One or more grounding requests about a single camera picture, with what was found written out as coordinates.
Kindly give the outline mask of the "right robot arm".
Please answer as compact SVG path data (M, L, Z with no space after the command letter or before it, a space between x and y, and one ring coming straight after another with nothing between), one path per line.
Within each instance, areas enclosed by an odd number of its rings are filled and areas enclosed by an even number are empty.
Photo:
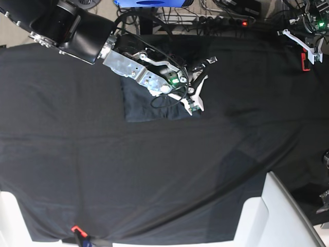
M73 1L1 1L1 13L42 46L88 64L102 59L115 74L145 87L153 99L171 97L189 114L204 109L200 93L216 57L187 67L136 34L116 33L123 19L144 12L126 12L111 21Z

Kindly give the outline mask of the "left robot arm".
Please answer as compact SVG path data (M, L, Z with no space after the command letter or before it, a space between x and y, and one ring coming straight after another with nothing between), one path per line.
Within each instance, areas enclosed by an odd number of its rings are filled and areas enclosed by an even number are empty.
M323 62L322 46L328 45L328 1L283 1L293 17L277 31L302 48L302 70Z

